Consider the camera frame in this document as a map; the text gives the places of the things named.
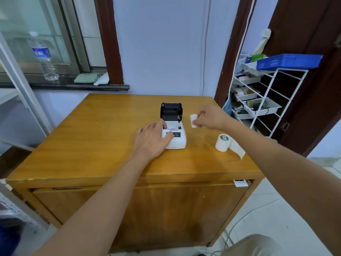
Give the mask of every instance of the glass pane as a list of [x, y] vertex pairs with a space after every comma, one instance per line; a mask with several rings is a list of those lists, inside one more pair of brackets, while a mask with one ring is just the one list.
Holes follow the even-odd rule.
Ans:
[[0, 0], [0, 4], [0, 31], [19, 63], [37, 62], [30, 31], [39, 34], [54, 64], [71, 63], [50, 0]]

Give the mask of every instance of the bottle label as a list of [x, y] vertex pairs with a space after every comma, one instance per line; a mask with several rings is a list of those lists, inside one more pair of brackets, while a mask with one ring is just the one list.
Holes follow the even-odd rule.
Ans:
[[48, 50], [47, 47], [40, 47], [40, 48], [32, 47], [32, 50], [36, 58], [50, 58], [51, 57], [50, 51]]

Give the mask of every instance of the pants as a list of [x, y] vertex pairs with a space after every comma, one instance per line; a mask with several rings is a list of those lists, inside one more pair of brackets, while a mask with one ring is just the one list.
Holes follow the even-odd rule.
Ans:
[[278, 256], [283, 255], [283, 249], [272, 238], [252, 234], [238, 241], [235, 245], [223, 251], [221, 256]]

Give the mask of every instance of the white tile floor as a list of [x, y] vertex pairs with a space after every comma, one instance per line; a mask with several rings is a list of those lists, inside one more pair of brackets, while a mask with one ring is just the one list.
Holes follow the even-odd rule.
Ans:
[[[335, 176], [341, 178], [341, 160], [334, 167], [325, 167]], [[299, 256], [331, 256], [330, 252], [318, 239], [309, 225], [296, 211], [277, 193], [267, 179], [264, 179], [253, 192], [244, 206], [226, 228], [234, 243], [244, 237], [260, 233], [275, 239], [286, 250], [287, 255]], [[34, 233], [26, 227], [22, 240], [13, 256], [30, 256], [56, 230]], [[167, 250], [140, 252], [139, 256], [195, 256], [199, 253], [210, 253], [222, 250], [225, 242], [222, 237], [212, 247], [187, 247]], [[112, 256], [137, 256], [136, 253], [111, 254]]]

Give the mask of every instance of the white storage rack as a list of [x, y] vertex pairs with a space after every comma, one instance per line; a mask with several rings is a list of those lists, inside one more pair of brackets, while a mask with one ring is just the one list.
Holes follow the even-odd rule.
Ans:
[[[307, 75], [307, 73], [308, 73], [309, 70], [291, 69], [291, 68], [277, 68], [275, 71], [259, 71], [259, 70], [256, 69], [257, 62], [252, 62], [252, 63], [245, 64], [245, 63], [244, 63], [245, 59], [241, 59], [240, 61], [241, 61], [241, 68], [243, 68], [243, 69], [245, 70], [245, 72], [244, 72], [244, 73], [241, 73], [241, 74], [250, 73], [250, 74], [254, 75], [254, 77], [252, 77], [252, 78], [250, 78], [250, 79], [246, 79], [246, 80], [241, 81], [241, 80], [239, 80], [239, 79], [236, 77], [236, 76], [241, 75], [241, 74], [236, 74], [236, 75], [234, 75], [233, 84], [237, 84], [237, 85], [239, 85], [239, 86], [245, 86], [246, 88], [248, 88], [249, 90], [251, 90], [251, 91], [253, 92], [253, 94], [247, 94], [247, 95], [250, 95], [250, 96], [249, 96], [250, 98], [248, 98], [248, 97], [243, 98], [243, 96], [241, 96], [241, 97], [236, 96], [237, 100], [240, 101], [240, 102], [243, 104], [244, 109], [245, 109], [249, 114], [237, 114], [237, 113], [234, 111], [234, 109], [232, 109], [232, 111], [233, 111], [233, 113], [235, 114], [236, 118], [237, 118], [240, 122], [242, 122], [241, 119], [243, 119], [243, 116], [244, 116], [244, 115], [246, 115], [246, 116], [244, 116], [244, 118], [253, 119], [253, 120], [252, 120], [252, 123], [251, 123], [251, 126], [250, 126], [251, 129], [253, 128], [253, 125], [255, 124], [255, 121], [256, 121], [256, 119], [258, 118], [258, 116], [269, 115], [269, 114], [275, 114], [275, 115], [278, 117], [278, 120], [277, 120], [277, 123], [275, 124], [275, 126], [273, 127], [273, 129], [270, 129], [264, 122], [262, 122], [262, 120], [260, 120], [260, 119], [258, 118], [258, 120], [266, 127], [266, 129], [267, 129], [268, 131], [270, 131], [269, 137], [272, 137], [273, 133], [275, 132], [276, 128], [278, 127], [278, 125], [279, 125], [281, 119], [283, 118], [283, 116], [284, 116], [286, 110], [288, 109], [290, 103], [292, 102], [294, 96], [296, 95], [298, 89], [300, 88], [300, 86], [301, 86], [303, 80], [305, 79], [305, 77], [306, 77], [306, 75]], [[299, 71], [299, 72], [303, 72], [303, 75], [302, 75], [302, 77], [297, 77], [297, 76], [294, 76], [294, 75], [289, 74], [289, 71]], [[275, 80], [275, 77], [277, 76], [278, 73], [282, 73], [282, 74], [285, 74], [285, 75], [287, 75], [287, 76], [290, 76], [290, 77], [293, 77], [293, 78], [299, 80], [299, 83], [297, 84], [297, 87], [296, 87], [296, 89], [294, 90], [294, 92], [293, 92], [293, 94], [291, 95], [291, 97], [286, 97], [285, 95], [283, 95], [283, 94], [279, 93], [278, 91], [276, 91], [276, 90], [274, 90], [274, 89], [271, 88], [271, 86], [272, 86], [272, 84], [273, 84], [273, 82], [274, 82], [274, 80]], [[270, 81], [270, 83], [269, 83], [268, 86], [265, 85], [265, 84], [263, 84], [263, 83], [261, 82], [261, 77], [264, 76], [264, 75], [266, 75], [266, 76], [268, 76], [268, 77], [271, 78], [271, 81]], [[258, 82], [258, 83], [262, 84], [263, 86], [267, 87], [264, 96], [260, 95], [259, 93], [257, 93], [255, 90], [253, 90], [252, 88], [250, 88], [250, 87], [248, 86], [248, 84], [252, 84], [252, 83], [256, 83], [256, 82]], [[274, 101], [272, 101], [270, 98], [267, 97], [267, 95], [268, 95], [268, 93], [269, 93], [270, 90], [273, 91], [273, 92], [275, 92], [275, 93], [277, 93], [278, 95], [280, 95], [280, 96], [282, 96], [282, 97], [284, 97], [285, 99], [288, 100], [288, 103], [287, 103], [286, 106], [284, 107], [284, 109], [283, 109], [281, 115], [279, 115], [279, 114], [277, 113], [277, 109], [281, 108], [281, 106], [278, 105], [277, 103], [275, 103]], [[246, 101], [245, 101], [245, 100], [250, 100], [250, 99], [255, 100], [255, 98], [257, 97], [255, 94], [256, 94], [257, 96], [260, 97], [260, 98], [258, 98], [258, 100], [259, 100], [259, 99], [262, 99], [262, 101], [261, 101], [261, 103], [260, 103], [260, 106], [259, 106], [259, 109], [258, 109], [257, 111], [253, 111], [252, 109], [250, 109], [250, 108], [246, 105]], [[264, 103], [265, 100], [267, 100], [267, 102], [272, 103], [272, 107], [271, 107], [270, 109], [268, 109], [268, 110], [264, 110], [264, 109], [261, 110], [262, 105], [263, 105], [263, 103]]]
[[[15, 60], [5, 39], [0, 32], [0, 62], [7, 75], [11, 79], [15, 88], [0, 88], [0, 105], [13, 98], [19, 98], [24, 106], [31, 112], [38, 126], [45, 136], [49, 135], [53, 128], [46, 117], [42, 107], [35, 97], [29, 83], [27, 82], [19, 64]], [[2, 138], [0, 142], [11, 146], [19, 147], [28, 151], [33, 151], [32, 147], [19, 144]], [[32, 209], [17, 198], [11, 191], [11, 187], [6, 184], [5, 179], [0, 180], [0, 219], [18, 218], [35, 229], [48, 229], [48, 224], [41, 219]]]

